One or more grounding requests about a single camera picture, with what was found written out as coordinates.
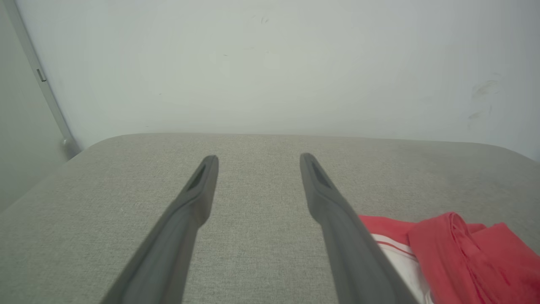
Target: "red and white garment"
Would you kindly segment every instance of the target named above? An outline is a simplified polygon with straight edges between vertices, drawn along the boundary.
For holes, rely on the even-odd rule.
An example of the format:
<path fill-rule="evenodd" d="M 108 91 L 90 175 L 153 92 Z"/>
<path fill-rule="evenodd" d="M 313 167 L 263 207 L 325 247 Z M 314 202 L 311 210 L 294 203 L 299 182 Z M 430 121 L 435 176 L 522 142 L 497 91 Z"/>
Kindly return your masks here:
<path fill-rule="evenodd" d="M 540 257 L 504 223 L 360 219 L 419 303 L 540 303 Z"/>

